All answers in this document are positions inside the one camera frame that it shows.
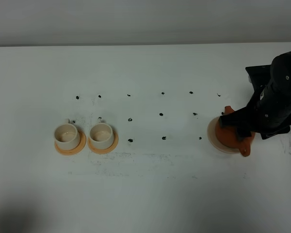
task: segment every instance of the orange handle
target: orange handle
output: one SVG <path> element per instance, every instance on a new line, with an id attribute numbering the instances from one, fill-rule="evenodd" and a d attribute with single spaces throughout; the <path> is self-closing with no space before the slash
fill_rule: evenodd
<path id="1" fill-rule="evenodd" d="M 243 157 L 247 157 L 251 152 L 251 145 L 248 141 L 242 141 L 241 146 L 239 147 L 239 151 L 241 152 Z"/>

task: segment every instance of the white cup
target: white cup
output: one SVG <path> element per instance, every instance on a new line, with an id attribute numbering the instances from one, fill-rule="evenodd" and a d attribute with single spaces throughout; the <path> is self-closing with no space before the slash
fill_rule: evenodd
<path id="1" fill-rule="evenodd" d="M 80 143 L 80 134 L 77 128 L 66 119 L 65 124 L 58 126 L 54 131 L 54 139 L 62 150 L 72 150 Z"/>
<path id="2" fill-rule="evenodd" d="M 107 149 L 114 141 L 113 129 L 106 123 L 98 123 L 91 128 L 89 138 L 92 146 L 96 149 Z"/>

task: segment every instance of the cup rim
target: cup rim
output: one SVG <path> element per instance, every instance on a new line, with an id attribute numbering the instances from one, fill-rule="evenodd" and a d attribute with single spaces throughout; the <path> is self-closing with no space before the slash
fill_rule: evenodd
<path id="1" fill-rule="evenodd" d="M 103 140 L 103 141 L 96 141 L 96 140 L 92 139 L 92 137 L 91 137 L 91 131 L 92 131 L 92 129 L 93 129 L 95 126 L 97 126 L 97 125 L 106 125 L 106 126 L 108 126 L 108 127 L 111 129 L 111 134 L 110 134 L 110 136 L 109 136 L 106 140 Z M 96 125 L 94 125 L 94 126 L 90 129 L 90 131 L 89 131 L 89 138 L 90 138 L 91 141 L 94 141 L 94 142 L 97 142 L 97 143 L 103 143 L 103 142 L 108 141 L 108 140 L 112 137 L 112 134 L 113 134 L 113 129 L 112 129 L 111 125 L 108 125 L 107 123 L 104 123 L 104 122 L 100 122 L 100 123 L 97 123 Z"/>
<path id="2" fill-rule="evenodd" d="M 71 125 L 71 126 L 75 129 L 75 131 L 77 132 L 76 135 L 74 135 L 74 137 L 73 137 L 70 141 L 67 141 L 67 142 L 61 142 L 61 141 L 57 140 L 57 138 L 55 137 L 55 132 L 56 132 L 56 130 L 57 130 L 59 127 L 63 126 L 63 125 Z M 66 123 L 66 124 L 61 124 L 61 125 L 59 125 L 59 126 L 56 127 L 56 129 L 54 130 L 54 133 L 53 133 L 53 137 L 54 137 L 56 143 L 59 142 L 59 143 L 61 143 L 61 144 L 66 144 L 66 143 L 70 143 L 70 142 L 72 142 L 74 139 L 76 139 L 77 136 L 78 136 L 78 133 L 79 133 L 79 132 L 78 132 L 77 127 L 75 127 L 73 124 Z"/>

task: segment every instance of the white wall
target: white wall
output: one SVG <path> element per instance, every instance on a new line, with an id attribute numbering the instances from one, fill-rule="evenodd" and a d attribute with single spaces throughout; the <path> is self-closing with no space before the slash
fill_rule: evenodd
<path id="1" fill-rule="evenodd" d="M 291 0 L 0 0 L 0 45 L 291 41 Z"/>

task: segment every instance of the table surface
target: table surface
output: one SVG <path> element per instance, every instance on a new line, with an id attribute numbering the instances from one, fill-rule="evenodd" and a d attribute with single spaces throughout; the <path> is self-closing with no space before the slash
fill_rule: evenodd
<path id="1" fill-rule="evenodd" d="M 0 205 L 35 203 L 36 232 L 291 233 L 291 132 L 257 135 L 247 158 L 217 151 L 206 133 L 224 106 L 249 101 L 245 67 L 288 51 L 0 48 Z M 65 118 L 88 135 L 99 117 L 118 132 L 114 151 L 56 152 L 52 133 Z"/>

